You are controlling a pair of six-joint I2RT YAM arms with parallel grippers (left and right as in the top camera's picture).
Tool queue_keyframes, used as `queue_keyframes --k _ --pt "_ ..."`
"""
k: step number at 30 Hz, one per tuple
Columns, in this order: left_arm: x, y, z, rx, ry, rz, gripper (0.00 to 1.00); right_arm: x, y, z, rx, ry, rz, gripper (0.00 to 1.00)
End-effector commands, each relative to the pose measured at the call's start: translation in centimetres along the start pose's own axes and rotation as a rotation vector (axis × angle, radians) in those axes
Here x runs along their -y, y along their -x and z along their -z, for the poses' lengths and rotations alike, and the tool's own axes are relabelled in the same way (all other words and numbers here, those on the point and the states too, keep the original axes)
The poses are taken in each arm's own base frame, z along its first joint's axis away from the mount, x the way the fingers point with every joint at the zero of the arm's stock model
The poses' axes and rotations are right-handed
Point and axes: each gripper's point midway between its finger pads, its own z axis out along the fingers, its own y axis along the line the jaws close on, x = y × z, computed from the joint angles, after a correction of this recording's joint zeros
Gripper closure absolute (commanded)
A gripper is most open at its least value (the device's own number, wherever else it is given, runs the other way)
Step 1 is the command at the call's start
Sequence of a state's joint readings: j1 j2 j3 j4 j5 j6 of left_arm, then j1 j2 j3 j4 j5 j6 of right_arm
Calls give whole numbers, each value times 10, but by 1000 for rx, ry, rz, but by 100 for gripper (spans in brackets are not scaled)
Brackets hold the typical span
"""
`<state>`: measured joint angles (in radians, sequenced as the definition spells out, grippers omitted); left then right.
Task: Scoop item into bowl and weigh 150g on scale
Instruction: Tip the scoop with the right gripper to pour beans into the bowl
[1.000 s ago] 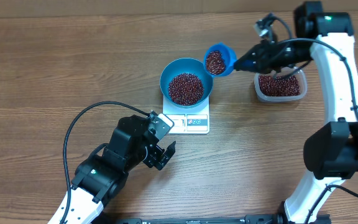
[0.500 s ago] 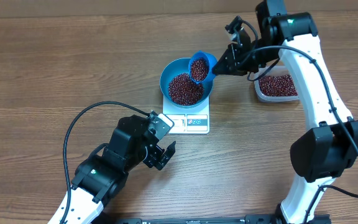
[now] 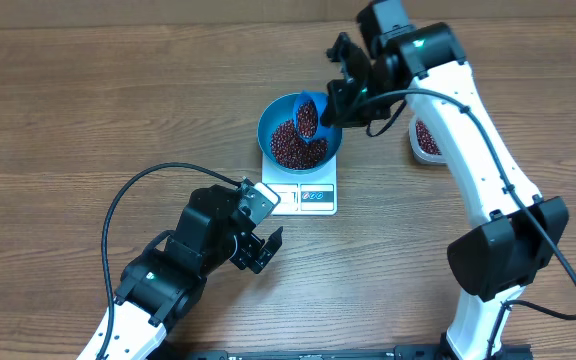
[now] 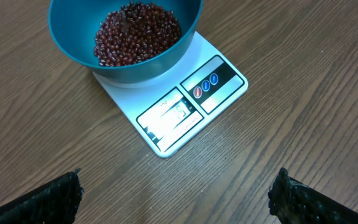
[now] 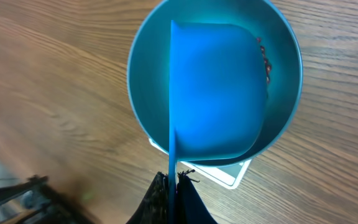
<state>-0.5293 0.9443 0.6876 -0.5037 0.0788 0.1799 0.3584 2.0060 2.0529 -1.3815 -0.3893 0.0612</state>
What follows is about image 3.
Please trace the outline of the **blue plastic measuring scoop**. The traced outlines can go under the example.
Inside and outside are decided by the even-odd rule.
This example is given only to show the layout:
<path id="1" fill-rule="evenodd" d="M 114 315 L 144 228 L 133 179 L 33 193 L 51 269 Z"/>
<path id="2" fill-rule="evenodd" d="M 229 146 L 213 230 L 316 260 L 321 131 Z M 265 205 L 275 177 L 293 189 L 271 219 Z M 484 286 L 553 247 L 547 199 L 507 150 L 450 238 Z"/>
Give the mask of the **blue plastic measuring scoop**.
<path id="1" fill-rule="evenodd" d="M 328 96 L 321 92 L 302 91 L 293 105 L 293 122 L 297 134 L 306 143 L 328 138 L 333 129 L 325 127 L 321 117 L 327 106 Z"/>

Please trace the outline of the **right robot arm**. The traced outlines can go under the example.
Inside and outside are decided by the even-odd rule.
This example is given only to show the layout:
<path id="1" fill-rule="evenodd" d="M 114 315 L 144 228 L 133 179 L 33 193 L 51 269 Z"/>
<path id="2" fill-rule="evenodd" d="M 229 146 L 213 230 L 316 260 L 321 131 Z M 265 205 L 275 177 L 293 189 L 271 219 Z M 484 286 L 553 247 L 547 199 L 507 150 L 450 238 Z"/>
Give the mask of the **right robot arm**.
<path id="1" fill-rule="evenodd" d="M 414 26 L 398 1 L 358 15 L 363 44 L 340 34 L 327 57 L 343 76 L 329 82 L 321 122 L 368 127 L 405 102 L 433 136 L 461 192 L 470 231 L 447 250 L 461 292 L 436 345 L 398 346 L 399 359 L 528 359 L 526 345 L 501 341 L 510 309 L 553 254 L 569 219 L 562 199 L 544 199 L 504 145 L 445 23 Z"/>

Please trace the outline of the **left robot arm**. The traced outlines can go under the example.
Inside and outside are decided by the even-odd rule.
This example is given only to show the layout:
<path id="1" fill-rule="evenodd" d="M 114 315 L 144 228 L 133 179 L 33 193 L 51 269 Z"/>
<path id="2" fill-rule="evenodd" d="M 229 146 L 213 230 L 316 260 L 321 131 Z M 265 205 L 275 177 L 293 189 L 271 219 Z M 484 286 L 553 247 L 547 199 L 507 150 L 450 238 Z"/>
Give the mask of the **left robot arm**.
<path id="1" fill-rule="evenodd" d="M 267 239 L 253 232 L 279 202 L 270 187 L 250 181 L 193 191 L 176 229 L 160 233 L 124 268 L 81 359 L 181 358 L 165 339 L 199 301 L 208 275 L 226 261 L 260 273 L 281 247 L 280 230 Z"/>

